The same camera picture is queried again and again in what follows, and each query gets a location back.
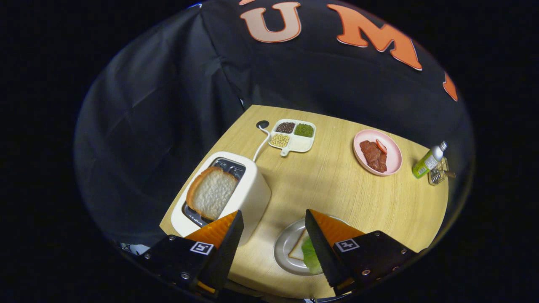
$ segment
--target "gray plate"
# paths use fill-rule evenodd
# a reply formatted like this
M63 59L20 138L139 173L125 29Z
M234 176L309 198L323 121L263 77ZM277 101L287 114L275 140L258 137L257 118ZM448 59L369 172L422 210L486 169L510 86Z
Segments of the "gray plate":
M292 251L294 245L296 245L301 237L303 230L305 230L305 218L302 218L285 228L273 246L273 257L275 258L275 262L289 273L297 274L299 276L316 276L309 272L309 269L302 260L288 257L288 254Z

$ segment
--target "green bottle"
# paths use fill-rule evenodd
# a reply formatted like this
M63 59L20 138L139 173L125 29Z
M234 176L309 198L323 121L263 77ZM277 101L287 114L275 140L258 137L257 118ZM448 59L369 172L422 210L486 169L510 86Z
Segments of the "green bottle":
M442 141L439 146L434 146L429 152L412 168L413 175L419 179L423 177L429 170L433 169L441 161L444 156L444 150L447 148L447 143Z

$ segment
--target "table surface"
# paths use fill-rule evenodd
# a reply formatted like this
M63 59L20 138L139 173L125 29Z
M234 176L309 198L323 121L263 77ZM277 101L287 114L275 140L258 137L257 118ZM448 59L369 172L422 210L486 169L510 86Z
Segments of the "table surface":
M250 240L238 247L229 279L252 289L289 298L326 298L335 293L324 275L296 276L281 269L273 257L273 245L290 224L305 216L308 208L335 216L365 232L382 230L419 252L428 247L444 218L448 182L437 186L427 177L417 180L412 166L428 148L377 129L391 137L403 155L403 164L390 176L376 176L355 157L354 136L374 129L362 124L292 109L252 105L201 160L163 217L160 227L178 235L170 217L186 184L213 153L226 151L252 159L266 134L256 128L269 121L271 130L280 119L296 119L316 126L314 144L306 153L281 150L265 144L256 164L272 194L266 211Z

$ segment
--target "toaster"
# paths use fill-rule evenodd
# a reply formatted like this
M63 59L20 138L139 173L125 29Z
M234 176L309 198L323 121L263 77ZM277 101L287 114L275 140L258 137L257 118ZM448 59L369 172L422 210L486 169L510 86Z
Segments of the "toaster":
M187 206L186 197L193 180L210 166L220 167L232 174L238 183L232 196L219 215L222 218L236 210L241 210L244 229L238 245L244 245L257 227L267 204L270 201L271 190L266 180L258 170L257 165L250 159L229 152L218 151L202 164L197 173L189 181L180 196L171 216L172 227L185 237L192 232L210 224L212 220L201 217Z

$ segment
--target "black cloth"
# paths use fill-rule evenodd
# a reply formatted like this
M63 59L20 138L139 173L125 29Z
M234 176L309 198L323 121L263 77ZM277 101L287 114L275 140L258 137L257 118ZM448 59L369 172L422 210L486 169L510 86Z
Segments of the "black cloth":
M188 8L130 43L99 75L80 111L74 156L84 201L109 238L148 246L160 240L158 225L183 183L253 104L334 116L427 147L445 140L459 178L450 183L444 224L456 216L475 147L464 97L457 90L455 102L445 92L444 69L416 41L422 71L393 58L393 46L379 52L370 42L340 43L341 20L325 1L301 3L298 37L253 39L239 16L267 8L267 28L281 30L275 3L213 0Z

